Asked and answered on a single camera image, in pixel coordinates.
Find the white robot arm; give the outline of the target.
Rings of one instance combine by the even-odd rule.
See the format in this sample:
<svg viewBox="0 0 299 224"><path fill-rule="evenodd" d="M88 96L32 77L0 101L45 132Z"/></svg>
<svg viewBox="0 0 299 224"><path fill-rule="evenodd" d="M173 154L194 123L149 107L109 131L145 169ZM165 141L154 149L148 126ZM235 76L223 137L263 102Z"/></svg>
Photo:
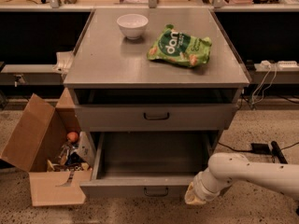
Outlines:
<svg viewBox="0 0 299 224"><path fill-rule="evenodd" d="M299 200L298 165L252 162L239 153L216 153L209 158L205 171L193 178L184 201L190 205L211 202L236 181L247 181Z"/></svg>

